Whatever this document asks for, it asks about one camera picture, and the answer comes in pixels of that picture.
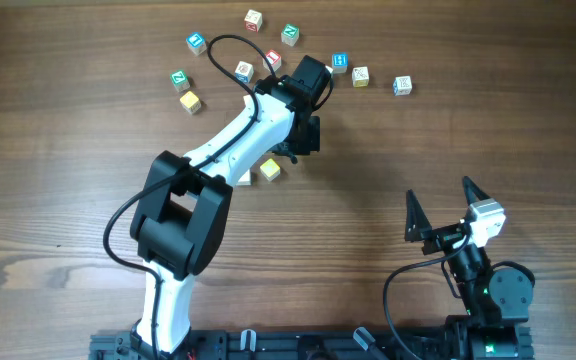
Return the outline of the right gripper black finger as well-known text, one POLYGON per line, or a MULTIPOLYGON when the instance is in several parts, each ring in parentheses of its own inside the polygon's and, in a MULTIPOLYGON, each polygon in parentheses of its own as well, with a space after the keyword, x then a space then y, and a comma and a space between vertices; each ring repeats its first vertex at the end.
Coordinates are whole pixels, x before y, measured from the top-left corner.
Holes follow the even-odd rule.
POLYGON ((412 189, 406 192, 406 234, 429 235, 432 232, 425 212, 412 189))
POLYGON ((468 205, 489 200, 490 196, 484 192, 469 176, 462 178, 462 186, 468 205))

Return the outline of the plain cream block with 9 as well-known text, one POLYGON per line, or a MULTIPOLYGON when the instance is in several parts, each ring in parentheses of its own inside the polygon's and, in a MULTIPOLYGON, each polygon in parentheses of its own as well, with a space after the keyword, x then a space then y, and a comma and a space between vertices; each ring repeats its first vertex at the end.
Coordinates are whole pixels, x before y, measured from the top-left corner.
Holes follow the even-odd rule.
POLYGON ((237 186, 250 186, 252 184, 252 174, 250 170, 247 170, 237 181, 237 186))

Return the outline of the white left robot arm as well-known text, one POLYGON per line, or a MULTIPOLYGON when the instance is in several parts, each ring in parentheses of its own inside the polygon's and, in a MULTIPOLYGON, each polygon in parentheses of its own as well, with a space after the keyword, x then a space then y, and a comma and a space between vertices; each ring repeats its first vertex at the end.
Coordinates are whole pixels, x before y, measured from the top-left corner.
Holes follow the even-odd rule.
POLYGON ((318 150, 314 113, 333 87, 328 72, 269 76, 214 138, 183 157, 165 151, 153 161, 130 235, 151 281, 135 334, 155 356, 173 354, 190 332, 194 280, 221 245, 236 183, 268 152, 295 161, 318 150))

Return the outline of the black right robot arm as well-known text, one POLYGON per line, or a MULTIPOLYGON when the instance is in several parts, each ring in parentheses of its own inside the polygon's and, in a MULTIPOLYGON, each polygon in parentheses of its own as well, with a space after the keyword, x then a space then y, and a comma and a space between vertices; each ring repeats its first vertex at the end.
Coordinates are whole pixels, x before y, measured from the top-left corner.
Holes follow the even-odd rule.
POLYGON ((409 242, 421 242, 425 255, 440 253, 444 277, 466 314, 450 315, 433 329, 406 331, 403 341, 421 359, 533 359, 529 320, 536 279, 512 261, 493 264, 485 245, 506 221, 502 205, 469 177, 462 179, 468 204, 458 223, 434 228, 415 193, 406 194, 409 242))

